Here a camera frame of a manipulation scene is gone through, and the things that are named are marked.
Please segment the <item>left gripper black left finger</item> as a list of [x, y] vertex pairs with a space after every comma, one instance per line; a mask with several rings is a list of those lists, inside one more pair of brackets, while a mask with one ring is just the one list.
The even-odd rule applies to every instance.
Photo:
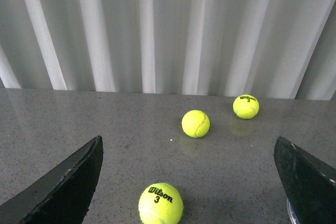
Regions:
[[96, 136], [1, 204], [1, 223], [82, 223], [96, 191], [103, 141]]

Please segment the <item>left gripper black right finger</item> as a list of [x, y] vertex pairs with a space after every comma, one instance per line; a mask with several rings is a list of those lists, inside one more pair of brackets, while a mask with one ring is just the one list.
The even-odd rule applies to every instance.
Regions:
[[284, 137], [274, 160], [299, 223], [335, 223], [335, 168]]

